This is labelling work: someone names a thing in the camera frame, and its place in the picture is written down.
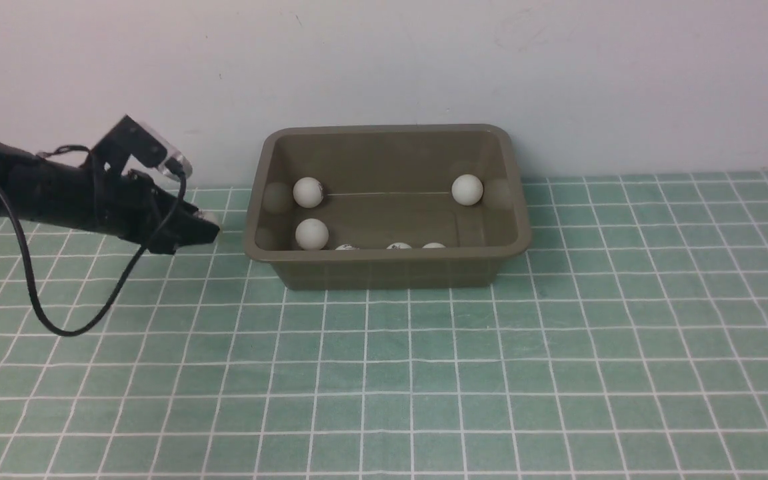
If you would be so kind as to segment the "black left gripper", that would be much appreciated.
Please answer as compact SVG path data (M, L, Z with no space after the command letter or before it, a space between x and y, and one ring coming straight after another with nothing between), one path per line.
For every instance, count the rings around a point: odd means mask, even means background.
M157 230L176 199L140 173L114 176L96 186L86 168L49 163L37 188L37 221L147 244L156 255L213 243L221 227L199 219L202 209L190 203L181 203Z

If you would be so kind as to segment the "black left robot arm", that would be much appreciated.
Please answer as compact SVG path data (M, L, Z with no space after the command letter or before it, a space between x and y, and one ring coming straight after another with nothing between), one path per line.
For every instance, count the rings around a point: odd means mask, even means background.
M0 217L147 244L152 254L210 244L216 219L160 188L152 176L125 170L130 158L170 177L190 174L183 155L144 125L125 117L77 167L0 142Z

